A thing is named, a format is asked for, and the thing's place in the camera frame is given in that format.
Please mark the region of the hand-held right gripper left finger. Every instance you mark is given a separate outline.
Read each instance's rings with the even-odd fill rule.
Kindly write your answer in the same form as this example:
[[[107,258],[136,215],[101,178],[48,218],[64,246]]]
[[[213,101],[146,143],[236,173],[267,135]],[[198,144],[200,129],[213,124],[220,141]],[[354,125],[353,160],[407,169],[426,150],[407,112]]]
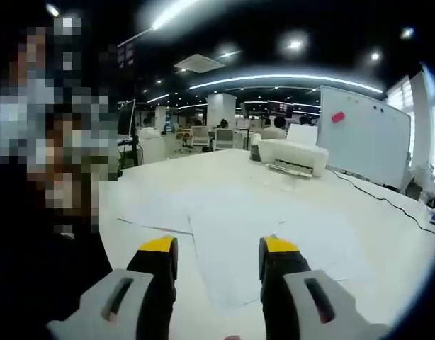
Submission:
[[[54,339],[168,339],[177,273],[177,239],[152,239],[127,268],[89,288],[77,311],[47,328]]]

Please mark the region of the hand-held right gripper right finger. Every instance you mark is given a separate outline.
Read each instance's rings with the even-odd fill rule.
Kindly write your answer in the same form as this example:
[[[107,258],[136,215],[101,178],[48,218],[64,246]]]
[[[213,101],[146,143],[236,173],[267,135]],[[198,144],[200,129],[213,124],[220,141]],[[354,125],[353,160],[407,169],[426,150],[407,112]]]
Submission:
[[[368,322],[355,298],[299,248],[276,236],[259,240],[261,304],[267,339],[383,339],[384,324]]]

